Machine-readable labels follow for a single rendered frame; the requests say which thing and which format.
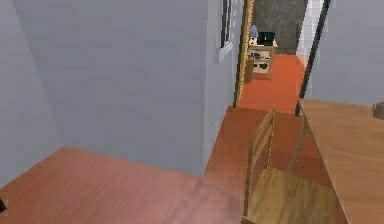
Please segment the brown wooden table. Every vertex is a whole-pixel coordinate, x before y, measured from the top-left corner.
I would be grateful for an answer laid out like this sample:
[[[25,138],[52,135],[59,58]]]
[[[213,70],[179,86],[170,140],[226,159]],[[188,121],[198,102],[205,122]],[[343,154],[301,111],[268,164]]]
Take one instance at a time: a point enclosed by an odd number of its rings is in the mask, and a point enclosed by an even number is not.
[[[348,224],[384,224],[384,120],[365,105],[301,99],[293,168],[311,135]]]

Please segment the brown wooden slatted chair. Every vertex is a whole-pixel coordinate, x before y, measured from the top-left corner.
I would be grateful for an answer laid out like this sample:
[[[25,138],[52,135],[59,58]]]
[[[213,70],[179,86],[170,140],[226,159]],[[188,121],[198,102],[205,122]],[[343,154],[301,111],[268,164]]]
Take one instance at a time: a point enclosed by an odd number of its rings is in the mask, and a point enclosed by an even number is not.
[[[249,143],[241,224],[335,224],[335,193],[269,165],[276,106]]]

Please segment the light wooden shelf unit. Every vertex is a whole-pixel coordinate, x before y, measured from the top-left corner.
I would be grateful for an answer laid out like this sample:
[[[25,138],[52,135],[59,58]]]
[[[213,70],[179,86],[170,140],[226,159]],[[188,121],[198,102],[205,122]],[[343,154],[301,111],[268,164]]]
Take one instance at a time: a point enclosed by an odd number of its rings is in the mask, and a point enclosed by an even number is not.
[[[266,78],[271,77],[275,50],[278,47],[275,40],[271,45],[258,44],[256,40],[248,43],[248,58],[254,61],[253,72],[262,74]]]

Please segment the black box on shelf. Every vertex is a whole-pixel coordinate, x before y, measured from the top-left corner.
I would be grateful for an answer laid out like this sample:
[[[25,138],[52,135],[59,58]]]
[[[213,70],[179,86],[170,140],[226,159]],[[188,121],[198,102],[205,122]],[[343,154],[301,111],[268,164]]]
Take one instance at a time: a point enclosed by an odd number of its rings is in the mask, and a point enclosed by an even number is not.
[[[272,46],[274,39],[274,32],[259,32],[257,37],[257,44],[263,46]]]

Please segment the framed picture on wall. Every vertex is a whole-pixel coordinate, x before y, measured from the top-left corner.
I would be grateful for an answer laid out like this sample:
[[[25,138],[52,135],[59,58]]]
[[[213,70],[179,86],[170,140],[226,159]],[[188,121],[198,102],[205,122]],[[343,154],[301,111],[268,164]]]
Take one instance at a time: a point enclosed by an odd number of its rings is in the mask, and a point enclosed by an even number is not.
[[[218,36],[219,62],[224,60],[231,43],[232,0],[220,0],[220,27]]]

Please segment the dark brown round object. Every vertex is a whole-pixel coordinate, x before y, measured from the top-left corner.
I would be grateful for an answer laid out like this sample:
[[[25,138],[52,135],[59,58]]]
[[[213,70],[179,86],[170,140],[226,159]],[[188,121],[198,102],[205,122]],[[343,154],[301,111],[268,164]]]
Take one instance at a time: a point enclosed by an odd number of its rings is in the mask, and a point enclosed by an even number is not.
[[[372,106],[372,116],[384,120],[384,101],[379,101]]]

